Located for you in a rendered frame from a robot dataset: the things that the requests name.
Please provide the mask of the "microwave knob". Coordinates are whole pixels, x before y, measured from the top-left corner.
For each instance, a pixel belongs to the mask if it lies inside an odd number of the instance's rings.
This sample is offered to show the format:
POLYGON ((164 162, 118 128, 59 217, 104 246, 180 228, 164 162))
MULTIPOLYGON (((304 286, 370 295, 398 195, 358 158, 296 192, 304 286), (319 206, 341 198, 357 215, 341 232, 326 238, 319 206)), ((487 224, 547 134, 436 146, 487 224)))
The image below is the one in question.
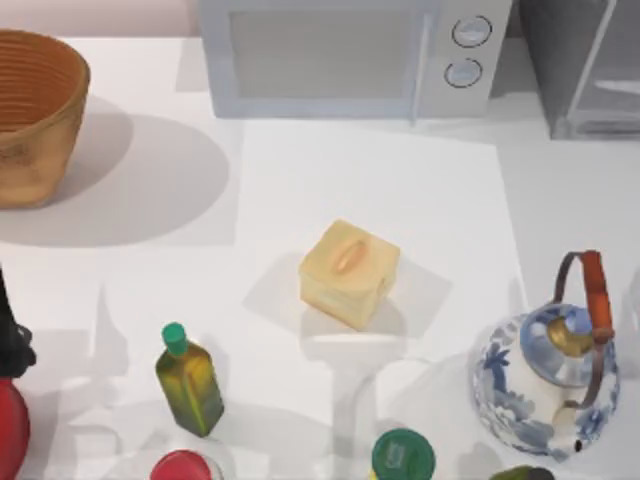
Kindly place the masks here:
POLYGON ((483 66, 471 58, 450 63, 443 74, 446 83, 456 89, 469 88, 479 82, 482 76, 483 66))
POLYGON ((452 39, 461 48, 475 48, 490 38, 492 30, 486 17, 476 15, 458 20, 452 28, 452 39))

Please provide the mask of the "dark green bottle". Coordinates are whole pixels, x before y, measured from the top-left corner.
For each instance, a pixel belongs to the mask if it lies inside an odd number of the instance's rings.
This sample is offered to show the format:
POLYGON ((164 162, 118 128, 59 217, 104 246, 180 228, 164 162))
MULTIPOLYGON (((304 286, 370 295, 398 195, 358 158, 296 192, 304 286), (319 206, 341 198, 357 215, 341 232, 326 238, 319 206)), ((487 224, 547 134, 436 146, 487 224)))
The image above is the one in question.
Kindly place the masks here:
POLYGON ((544 467, 521 465, 497 472, 489 480, 556 480, 556 478, 544 467))

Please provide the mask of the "blue and white teapot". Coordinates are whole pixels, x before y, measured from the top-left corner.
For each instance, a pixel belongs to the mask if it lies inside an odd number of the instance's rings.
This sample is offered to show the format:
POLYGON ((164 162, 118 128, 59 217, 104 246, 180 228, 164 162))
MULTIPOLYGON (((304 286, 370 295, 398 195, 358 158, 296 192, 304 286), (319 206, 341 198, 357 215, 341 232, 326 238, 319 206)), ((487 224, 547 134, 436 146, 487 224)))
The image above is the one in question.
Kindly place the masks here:
POLYGON ((597 441, 618 406, 620 375, 601 255, 567 253, 552 299, 500 322, 471 387, 482 424, 520 452, 563 462, 597 441))

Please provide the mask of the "green olive oil bottle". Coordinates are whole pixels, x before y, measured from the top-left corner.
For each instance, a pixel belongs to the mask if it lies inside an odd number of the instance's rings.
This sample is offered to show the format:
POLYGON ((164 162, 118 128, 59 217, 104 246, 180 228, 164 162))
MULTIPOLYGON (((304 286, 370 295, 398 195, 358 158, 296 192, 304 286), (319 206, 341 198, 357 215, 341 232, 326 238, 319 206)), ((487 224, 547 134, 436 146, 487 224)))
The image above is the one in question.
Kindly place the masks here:
POLYGON ((165 350, 155 371, 175 422, 198 437, 207 437, 224 413, 212 357, 190 341, 182 324, 161 332, 165 350))

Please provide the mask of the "red round object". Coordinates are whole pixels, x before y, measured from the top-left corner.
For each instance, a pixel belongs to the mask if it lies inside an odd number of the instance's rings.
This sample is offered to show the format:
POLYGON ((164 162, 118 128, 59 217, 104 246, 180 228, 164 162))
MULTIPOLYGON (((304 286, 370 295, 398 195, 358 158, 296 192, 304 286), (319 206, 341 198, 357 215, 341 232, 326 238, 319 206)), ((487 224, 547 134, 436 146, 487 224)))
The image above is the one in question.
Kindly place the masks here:
POLYGON ((30 440, 28 408, 9 378, 0 378, 0 480, 17 480, 30 440))

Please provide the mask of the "green lidded jar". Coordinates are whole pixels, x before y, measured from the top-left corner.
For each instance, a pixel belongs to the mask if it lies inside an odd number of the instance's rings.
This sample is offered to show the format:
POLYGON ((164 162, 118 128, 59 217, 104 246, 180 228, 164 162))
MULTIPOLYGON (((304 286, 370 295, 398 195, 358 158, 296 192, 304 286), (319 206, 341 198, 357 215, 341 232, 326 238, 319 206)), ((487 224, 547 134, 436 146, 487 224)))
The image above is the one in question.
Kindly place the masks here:
POLYGON ((414 430, 395 428, 376 440, 369 480, 431 480, 435 468, 429 441, 414 430))

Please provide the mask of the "red lidded jar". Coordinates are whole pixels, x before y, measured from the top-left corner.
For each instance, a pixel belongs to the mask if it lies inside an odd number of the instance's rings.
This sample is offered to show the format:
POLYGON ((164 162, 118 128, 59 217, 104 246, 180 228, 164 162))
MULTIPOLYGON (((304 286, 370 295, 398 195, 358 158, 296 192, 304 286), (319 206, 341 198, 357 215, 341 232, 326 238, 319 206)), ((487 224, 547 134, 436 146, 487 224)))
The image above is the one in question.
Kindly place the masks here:
POLYGON ((192 450, 174 450, 152 468, 149 480, 225 480, 218 464, 192 450))

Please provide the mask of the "brown woven basket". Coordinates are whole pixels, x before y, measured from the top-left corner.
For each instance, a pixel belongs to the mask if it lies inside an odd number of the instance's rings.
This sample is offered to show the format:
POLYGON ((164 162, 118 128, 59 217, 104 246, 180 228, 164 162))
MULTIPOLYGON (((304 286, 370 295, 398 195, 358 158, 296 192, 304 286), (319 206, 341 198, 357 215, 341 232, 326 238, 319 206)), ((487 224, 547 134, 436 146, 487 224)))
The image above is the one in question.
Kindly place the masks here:
POLYGON ((0 209, 47 202, 61 183, 91 79, 67 43, 0 29, 0 209))

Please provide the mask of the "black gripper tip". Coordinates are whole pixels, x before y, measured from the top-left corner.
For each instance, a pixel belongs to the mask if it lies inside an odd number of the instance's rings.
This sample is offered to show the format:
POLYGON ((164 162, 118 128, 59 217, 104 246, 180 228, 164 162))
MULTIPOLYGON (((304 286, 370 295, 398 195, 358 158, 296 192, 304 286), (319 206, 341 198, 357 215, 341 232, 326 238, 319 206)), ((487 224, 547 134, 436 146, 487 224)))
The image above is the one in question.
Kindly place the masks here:
POLYGON ((0 377, 20 378, 36 364, 31 340, 31 331, 14 318, 0 267, 0 377))

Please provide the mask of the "pale microwave oven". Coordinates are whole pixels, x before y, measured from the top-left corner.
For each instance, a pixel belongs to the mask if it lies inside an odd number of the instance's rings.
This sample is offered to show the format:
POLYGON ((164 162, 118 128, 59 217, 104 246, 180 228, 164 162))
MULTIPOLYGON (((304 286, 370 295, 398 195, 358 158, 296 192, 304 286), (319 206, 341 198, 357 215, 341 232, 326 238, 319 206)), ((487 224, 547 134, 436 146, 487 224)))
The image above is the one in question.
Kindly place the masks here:
POLYGON ((513 0, 199 0, 214 111, 223 118, 398 118, 410 121, 422 18, 431 14, 421 119, 483 114, 513 0), (486 17, 490 38, 461 48, 452 28, 486 17), (445 68, 471 58, 475 85, 445 68))

